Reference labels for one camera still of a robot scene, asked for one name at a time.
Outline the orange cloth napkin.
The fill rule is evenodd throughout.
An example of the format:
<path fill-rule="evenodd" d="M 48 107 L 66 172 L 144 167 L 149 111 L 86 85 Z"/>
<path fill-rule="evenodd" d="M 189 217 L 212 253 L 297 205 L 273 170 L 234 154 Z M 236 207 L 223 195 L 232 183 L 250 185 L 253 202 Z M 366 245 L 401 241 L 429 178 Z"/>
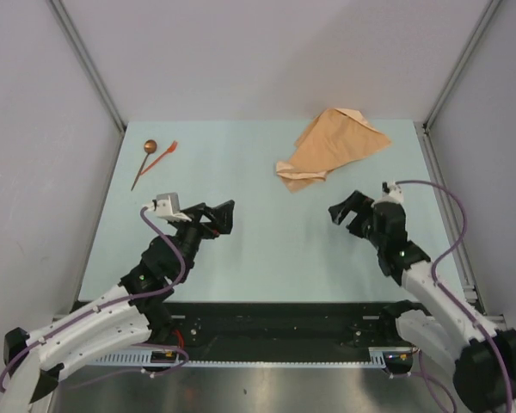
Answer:
<path fill-rule="evenodd" d="M 328 108 L 321 112 L 294 143 L 286 161 L 276 163 L 276 175 L 295 193 L 349 163 L 366 159 L 391 145 L 358 110 Z"/>

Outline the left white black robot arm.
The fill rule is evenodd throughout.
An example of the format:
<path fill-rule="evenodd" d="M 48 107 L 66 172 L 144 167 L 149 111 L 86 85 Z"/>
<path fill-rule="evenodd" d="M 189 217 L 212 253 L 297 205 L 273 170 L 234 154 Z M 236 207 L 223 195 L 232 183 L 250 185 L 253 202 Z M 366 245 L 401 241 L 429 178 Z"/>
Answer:
<path fill-rule="evenodd" d="M 228 235 L 235 202 L 181 208 L 175 193 L 143 205 L 141 219 L 156 233 L 138 264 L 97 299 L 32 331 L 4 337 L 0 412 L 27 412 L 89 362 L 136 345 L 158 346 L 173 324 L 164 301 L 194 267 L 204 240 Z"/>

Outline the copper spoon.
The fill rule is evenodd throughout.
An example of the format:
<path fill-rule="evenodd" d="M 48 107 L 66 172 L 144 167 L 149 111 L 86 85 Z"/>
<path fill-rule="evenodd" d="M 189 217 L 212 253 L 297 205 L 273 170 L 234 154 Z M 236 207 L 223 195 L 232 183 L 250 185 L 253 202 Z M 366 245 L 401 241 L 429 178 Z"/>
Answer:
<path fill-rule="evenodd" d="M 152 155 L 153 153 L 155 153 L 156 150 L 157 150 L 157 142 L 154 139 L 148 139 L 144 143 L 144 158 L 143 158 L 142 163 L 139 166 L 139 169 L 138 169 L 138 172 L 137 172 L 136 176 L 134 177 L 134 180 L 133 180 L 133 183 L 132 183 L 132 186 L 131 186 L 131 191 L 133 191 L 134 188 L 136 187 L 136 185 L 138 183 L 138 179 L 139 179 L 139 177 L 141 176 L 141 174 L 142 174 L 142 172 L 144 170 L 144 167 L 145 167 L 145 165 L 147 163 L 147 160 L 148 160 L 149 156 Z"/>

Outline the aluminium frame post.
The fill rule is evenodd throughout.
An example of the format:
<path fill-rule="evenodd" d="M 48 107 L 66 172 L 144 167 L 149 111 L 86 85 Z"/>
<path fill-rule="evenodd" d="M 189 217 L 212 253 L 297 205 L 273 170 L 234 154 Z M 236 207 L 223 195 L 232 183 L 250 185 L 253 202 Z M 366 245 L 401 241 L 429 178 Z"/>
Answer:
<path fill-rule="evenodd" d="M 487 1 L 477 23 L 475 24 L 469 39 L 464 44 L 462 52 L 459 54 L 456 64 L 453 66 L 449 77 L 446 79 L 441 91 L 439 92 L 433 106 L 427 113 L 427 117 L 422 122 L 423 130 L 428 133 L 435 121 L 439 117 L 439 113 L 445 106 L 452 91 L 457 86 L 458 80 L 464 73 L 474 52 L 479 47 L 484 35 L 488 31 L 492 21 L 494 20 L 499 8 L 503 4 L 502 0 Z"/>
<path fill-rule="evenodd" d="M 126 123 L 123 121 L 120 111 L 117 109 L 114 99 L 109 93 L 108 87 L 91 57 L 74 20 L 65 7 L 64 2 L 60 0 L 48 0 L 46 4 L 63 32 L 85 76 L 88 78 L 90 86 L 105 109 L 108 118 L 112 121 L 119 134 L 123 136 L 127 129 Z"/>

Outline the left aluminium frame post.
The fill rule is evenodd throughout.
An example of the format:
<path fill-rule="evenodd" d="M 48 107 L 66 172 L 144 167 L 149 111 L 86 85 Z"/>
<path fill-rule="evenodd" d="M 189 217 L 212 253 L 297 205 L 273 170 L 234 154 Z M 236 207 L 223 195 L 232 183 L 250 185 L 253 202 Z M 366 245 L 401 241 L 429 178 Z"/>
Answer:
<path fill-rule="evenodd" d="M 120 111 L 117 109 L 114 99 L 109 93 L 108 87 L 91 57 L 74 20 L 65 7 L 64 2 L 60 0 L 48 0 L 46 4 L 63 32 L 85 76 L 88 78 L 90 86 L 105 109 L 108 118 L 112 121 L 119 134 L 123 136 L 127 129 L 126 123 L 123 121 Z"/>

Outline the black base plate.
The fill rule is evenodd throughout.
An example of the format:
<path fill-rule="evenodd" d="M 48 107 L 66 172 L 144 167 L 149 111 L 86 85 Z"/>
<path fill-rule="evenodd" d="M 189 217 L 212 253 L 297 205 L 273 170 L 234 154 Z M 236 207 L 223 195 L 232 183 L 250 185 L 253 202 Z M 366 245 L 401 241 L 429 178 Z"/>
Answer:
<path fill-rule="evenodd" d="M 407 300 L 377 303 L 175 303 L 151 316 L 149 342 L 180 344 L 191 361 L 367 361 L 369 348 L 408 348 L 395 327 Z"/>

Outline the right aluminium frame post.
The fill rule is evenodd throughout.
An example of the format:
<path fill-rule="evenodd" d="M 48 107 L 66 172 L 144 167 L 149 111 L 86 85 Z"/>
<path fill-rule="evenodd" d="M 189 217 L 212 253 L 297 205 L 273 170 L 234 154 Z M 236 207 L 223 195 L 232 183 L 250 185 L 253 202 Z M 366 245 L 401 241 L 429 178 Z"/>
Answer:
<path fill-rule="evenodd" d="M 433 106 L 427 113 L 427 117 L 422 122 L 423 130 L 428 133 L 435 121 L 439 117 L 439 113 L 445 106 L 452 91 L 457 86 L 458 80 L 464 73 L 474 52 L 479 47 L 484 35 L 488 31 L 492 21 L 494 20 L 499 8 L 503 4 L 502 0 L 487 1 L 477 23 L 475 24 L 469 39 L 464 44 L 462 52 L 459 54 L 456 64 L 453 66 L 449 77 L 446 79 L 441 91 L 439 92 Z"/>

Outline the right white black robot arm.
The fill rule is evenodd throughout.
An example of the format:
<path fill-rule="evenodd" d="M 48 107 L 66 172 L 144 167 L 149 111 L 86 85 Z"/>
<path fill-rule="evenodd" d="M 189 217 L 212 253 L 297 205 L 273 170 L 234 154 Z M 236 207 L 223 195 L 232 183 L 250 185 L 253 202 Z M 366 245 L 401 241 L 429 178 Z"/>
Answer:
<path fill-rule="evenodd" d="M 412 294 L 417 303 L 403 301 L 379 324 L 389 345 L 410 342 L 451 375 L 462 403 L 472 412 L 516 400 L 516 330 L 503 330 L 465 300 L 455 296 L 435 274 L 429 255 L 408 236 L 402 190 L 384 186 L 374 200 L 360 191 L 331 206 L 332 222 L 340 225 L 355 216 L 347 230 L 376 250 L 382 273 Z"/>

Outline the orange plastic fork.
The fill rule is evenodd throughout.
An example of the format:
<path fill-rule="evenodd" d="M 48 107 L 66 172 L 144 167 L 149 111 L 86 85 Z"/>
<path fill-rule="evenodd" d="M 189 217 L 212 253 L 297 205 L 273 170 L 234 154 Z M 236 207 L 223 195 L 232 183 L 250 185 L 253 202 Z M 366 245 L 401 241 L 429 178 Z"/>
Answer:
<path fill-rule="evenodd" d="M 174 140 L 172 142 L 172 144 L 170 145 L 170 147 L 165 152 L 163 152 L 161 155 L 159 155 L 153 162 L 151 162 L 147 167 L 145 167 L 143 169 L 143 171 L 141 172 L 141 175 L 144 175 L 150 169 L 154 168 L 155 165 L 157 163 L 159 163 L 163 158 L 165 158 L 168 154 L 173 153 L 176 150 L 177 146 L 178 146 L 178 142 L 176 140 Z"/>

